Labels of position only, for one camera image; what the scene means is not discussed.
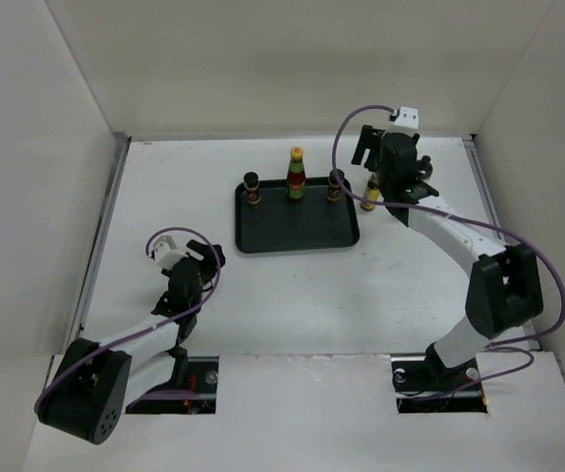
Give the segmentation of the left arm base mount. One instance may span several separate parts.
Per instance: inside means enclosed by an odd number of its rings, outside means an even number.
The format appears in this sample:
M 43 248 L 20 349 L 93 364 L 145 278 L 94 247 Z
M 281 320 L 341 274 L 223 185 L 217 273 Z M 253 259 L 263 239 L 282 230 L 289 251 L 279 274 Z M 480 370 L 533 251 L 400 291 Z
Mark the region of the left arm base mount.
M 174 361 L 171 377 L 157 383 L 141 399 L 131 402 L 127 414 L 214 414 L 219 381 L 218 357 L 192 357 L 183 347 L 168 354 Z

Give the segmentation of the yellow-label brown bottle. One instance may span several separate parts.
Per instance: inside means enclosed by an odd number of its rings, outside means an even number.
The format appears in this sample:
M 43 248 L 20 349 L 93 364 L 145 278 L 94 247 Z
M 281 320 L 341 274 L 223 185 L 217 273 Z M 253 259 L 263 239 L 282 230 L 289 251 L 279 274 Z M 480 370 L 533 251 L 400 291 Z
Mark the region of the yellow-label brown bottle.
M 379 200 L 380 192 L 375 173 L 371 173 L 363 193 L 363 201 L 360 203 L 360 208 L 365 211 L 372 211 L 375 209 L 375 202 Z

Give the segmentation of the red sauce bottle yellow cap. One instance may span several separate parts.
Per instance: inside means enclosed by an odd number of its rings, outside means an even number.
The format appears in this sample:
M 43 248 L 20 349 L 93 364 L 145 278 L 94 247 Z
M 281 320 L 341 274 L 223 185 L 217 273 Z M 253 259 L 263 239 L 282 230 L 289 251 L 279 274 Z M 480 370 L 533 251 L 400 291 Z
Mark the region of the red sauce bottle yellow cap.
M 306 194 L 306 171 L 304 151 L 301 147 L 290 149 L 287 172 L 287 197 L 291 202 L 301 201 Z

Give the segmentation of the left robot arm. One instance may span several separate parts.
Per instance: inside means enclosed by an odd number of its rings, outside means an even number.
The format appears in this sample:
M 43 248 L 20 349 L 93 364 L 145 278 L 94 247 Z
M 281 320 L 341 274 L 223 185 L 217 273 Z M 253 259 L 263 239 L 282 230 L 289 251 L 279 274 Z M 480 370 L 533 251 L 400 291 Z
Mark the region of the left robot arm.
M 150 314 L 111 338 L 78 338 L 67 348 L 52 383 L 37 399 L 38 421 L 87 443 L 102 444 L 121 415 L 160 386 L 178 391 L 188 380 L 183 343 L 226 264 L 218 244 L 196 240 L 179 251 L 169 237 L 155 242 L 151 259 L 167 279 Z

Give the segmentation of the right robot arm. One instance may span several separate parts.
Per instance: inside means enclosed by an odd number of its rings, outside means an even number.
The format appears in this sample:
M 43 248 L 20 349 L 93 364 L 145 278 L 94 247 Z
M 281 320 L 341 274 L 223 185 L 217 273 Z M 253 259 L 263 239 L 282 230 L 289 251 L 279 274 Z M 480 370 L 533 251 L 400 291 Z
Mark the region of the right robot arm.
M 419 139 L 363 126 L 352 162 L 375 175 L 392 216 L 433 242 L 469 278 L 464 316 L 425 351 L 425 381 L 443 389 L 493 339 L 538 316 L 543 299 L 534 251 L 459 221 L 426 182 L 432 166 L 429 157 L 418 156 Z

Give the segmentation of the small spice jar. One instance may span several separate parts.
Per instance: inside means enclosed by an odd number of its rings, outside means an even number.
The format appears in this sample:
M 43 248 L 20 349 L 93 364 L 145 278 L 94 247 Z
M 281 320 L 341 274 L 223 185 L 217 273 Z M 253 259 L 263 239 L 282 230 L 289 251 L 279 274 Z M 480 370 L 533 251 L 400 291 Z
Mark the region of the small spice jar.
M 252 206 L 258 205 L 261 200 L 258 175 L 253 171 L 247 172 L 244 175 L 243 185 L 246 192 L 247 203 Z
M 345 179 L 345 174 L 342 170 L 335 168 L 329 172 L 327 182 L 326 198 L 335 203 L 341 199 L 341 183 Z

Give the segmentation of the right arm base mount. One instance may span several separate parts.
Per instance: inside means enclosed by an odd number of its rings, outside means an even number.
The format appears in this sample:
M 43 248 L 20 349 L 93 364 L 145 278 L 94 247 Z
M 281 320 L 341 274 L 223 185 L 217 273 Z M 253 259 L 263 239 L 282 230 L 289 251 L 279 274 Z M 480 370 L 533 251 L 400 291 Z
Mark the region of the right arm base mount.
M 392 383 L 400 414 L 487 412 L 476 359 L 434 380 L 426 371 L 423 356 L 391 358 Z

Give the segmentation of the right black-cap grinder bottle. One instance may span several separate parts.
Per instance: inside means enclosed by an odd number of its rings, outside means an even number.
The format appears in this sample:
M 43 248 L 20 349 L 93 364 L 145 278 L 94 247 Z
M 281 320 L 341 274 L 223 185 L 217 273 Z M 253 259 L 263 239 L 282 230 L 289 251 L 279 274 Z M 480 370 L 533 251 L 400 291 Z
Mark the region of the right black-cap grinder bottle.
M 422 180 L 426 180 L 431 177 L 433 173 L 433 165 L 431 163 L 431 157 L 429 155 L 424 155 L 417 161 L 417 172 L 419 178 Z

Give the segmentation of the black plastic tray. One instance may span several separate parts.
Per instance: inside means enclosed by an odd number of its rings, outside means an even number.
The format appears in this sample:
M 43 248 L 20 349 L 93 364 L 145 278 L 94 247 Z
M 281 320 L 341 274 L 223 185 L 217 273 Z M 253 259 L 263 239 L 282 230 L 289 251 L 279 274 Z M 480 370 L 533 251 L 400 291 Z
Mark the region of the black plastic tray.
M 252 205 L 246 188 L 238 185 L 234 192 L 235 246 L 248 255 L 355 246 L 360 240 L 355 203 L 347 195 L 331 202 L 327 189 L 327 177 L 311 177 L 305 197 L 292 203 L 285 180 L 263 180 L 260 202 Z

